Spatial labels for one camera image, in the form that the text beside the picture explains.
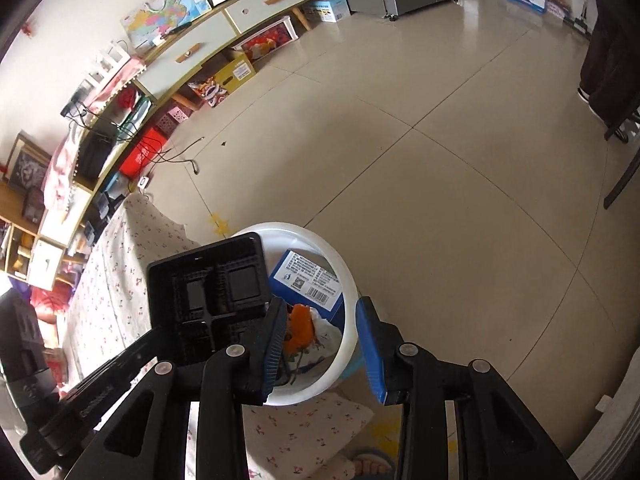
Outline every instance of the white label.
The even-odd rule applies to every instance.
[[[325,310],[331,310],[342,294],[340,282],[332,273],[292,251],[278,268],[274,279]]]
[[[249,65],[247,65],[247,63],[245,63],[244,61],[234,68],[234,76],[236,76],[236,79],[238,79],[238,81],[242,81],[242,79],[250,74],[251,69],[249,68]]]

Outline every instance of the wooden leg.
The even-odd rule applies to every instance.
[[[172,95],[171,99],[182,106],[186,106],[189,110],[193,110],[194,112],[200,110],[200,107],[197,104],[192,103],[184,95],[178,94],[178,92]]]
[[[306,20],[305,13],[300,10],[300,7],[293,7],[291,10],[296,15],[298,21],[302,23],[302,26],[305,27],[306,30],[311,30],[311,25],[309,25],[309,22]]]

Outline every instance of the colorful map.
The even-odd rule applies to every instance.
[[[132,10],[121,23],[136,51],[142,54],[158,36],[192,22],[208,10],[211,6],[207,0],[151,0]]]

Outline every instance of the framed picture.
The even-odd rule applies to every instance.
[[[20,132],[9,154],[4,179],[12,189],[23,194],[32,187],[39,189],[50,160],[51,156],[47,152]]]

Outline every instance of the person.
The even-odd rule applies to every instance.
[[[602,0],[596,0],[598,19],[580,70],[578,95],[607,128],[640,91],[640,44],[635,44]]]

